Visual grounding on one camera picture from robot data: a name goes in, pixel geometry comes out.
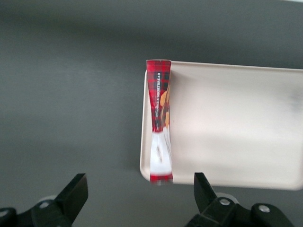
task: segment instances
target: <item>screw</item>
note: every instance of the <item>screw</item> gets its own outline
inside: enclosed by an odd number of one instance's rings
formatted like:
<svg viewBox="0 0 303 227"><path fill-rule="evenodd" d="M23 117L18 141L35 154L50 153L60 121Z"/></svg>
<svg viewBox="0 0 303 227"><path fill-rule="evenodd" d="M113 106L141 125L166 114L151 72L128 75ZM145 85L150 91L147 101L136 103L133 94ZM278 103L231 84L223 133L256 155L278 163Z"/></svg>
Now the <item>screw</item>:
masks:
<svg viewBox="0 0 303 227"><path fill-rule="evenodd" d="M1 211L1 212L0 212L0 218L1 218L1 217L4 217L4 216L7 215L8 213L9 213L8 210Z"/></svg>
<svg viewBox="0 0 303 227"><path fill-rule="evenodd" d="M43 203L41 203L40 205L39 205L39 208L40 209L43 209L43 208L45 208L45 207L48 207L48 205L49 205L49 202L43 202Z"/></svg>
<svg viewBox="0 0 303 227"><path fill-rule="evenodd" d="M231 202L229 202L227 199L220 199L220 203L221 203L223 206L228 206Z"/></svg>
<svg viewBox="0 0 303 227"><path fill-rule="evenodd" d="M264 212L264 213L269 213L270 212L270 208L268 206L265 206L265 205L260 205L259 210Z"/></svg>

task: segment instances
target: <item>white tray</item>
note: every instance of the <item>white tray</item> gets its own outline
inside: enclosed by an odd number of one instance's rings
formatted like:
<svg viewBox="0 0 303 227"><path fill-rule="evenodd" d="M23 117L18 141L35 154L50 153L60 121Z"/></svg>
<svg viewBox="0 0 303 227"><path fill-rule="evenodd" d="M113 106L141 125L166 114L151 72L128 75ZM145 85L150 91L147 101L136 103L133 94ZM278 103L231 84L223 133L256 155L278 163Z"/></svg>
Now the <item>white tray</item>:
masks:
<svg viewBox="0 0 303 227"><path fill-rule="evenodd" d="M173 61L174 183L204 172L218 186L303 188L303 70ZM140 170L150 177L145 77Z"/></svg>

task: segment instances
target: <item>gray surface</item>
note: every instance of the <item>gray surface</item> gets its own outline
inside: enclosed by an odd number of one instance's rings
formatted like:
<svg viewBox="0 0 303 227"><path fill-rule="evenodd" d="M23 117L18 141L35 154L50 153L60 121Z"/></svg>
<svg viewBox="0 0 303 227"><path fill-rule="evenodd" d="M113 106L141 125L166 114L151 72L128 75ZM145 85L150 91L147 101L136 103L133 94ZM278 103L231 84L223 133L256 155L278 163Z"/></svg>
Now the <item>gray surface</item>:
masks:
<svg viewBox="0 0 303 227"><path fill-rule="evenodd" d="M281 1L2 1L0 207L20 212L88 174L75 227L184 226L191 185L139 170L145 60L303 69L303 4ZM215 188L303 223L303 190Z"/></svg>

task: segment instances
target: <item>snack wrapper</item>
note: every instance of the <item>snack wrapper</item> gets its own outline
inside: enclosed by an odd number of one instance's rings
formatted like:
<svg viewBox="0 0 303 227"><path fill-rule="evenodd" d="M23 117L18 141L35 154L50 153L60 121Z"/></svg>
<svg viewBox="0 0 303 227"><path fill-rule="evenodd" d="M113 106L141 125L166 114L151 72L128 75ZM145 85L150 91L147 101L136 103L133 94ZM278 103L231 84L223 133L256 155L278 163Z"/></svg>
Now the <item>snack wrapper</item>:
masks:
<svg viewBox="0 0 303 227"><path fill-rule="evenodd" d="M168 60L146 62L152 117L150 182L156 184L173 180L169 134L170 66Z"/></svg>

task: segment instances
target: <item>red tartan packaging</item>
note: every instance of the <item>red tartan packaging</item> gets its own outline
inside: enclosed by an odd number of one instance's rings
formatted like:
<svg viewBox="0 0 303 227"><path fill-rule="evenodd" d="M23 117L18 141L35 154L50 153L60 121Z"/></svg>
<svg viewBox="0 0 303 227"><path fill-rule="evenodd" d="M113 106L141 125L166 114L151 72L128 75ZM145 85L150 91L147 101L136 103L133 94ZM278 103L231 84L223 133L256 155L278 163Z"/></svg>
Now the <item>red tartan packaging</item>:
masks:
<svg viewBox="0 0 303 227"><path fill-rule="evenodd" d="M152 121L150 182L156 184L173 179L169 135L170 65L168 60L146 62Z"/></svg>

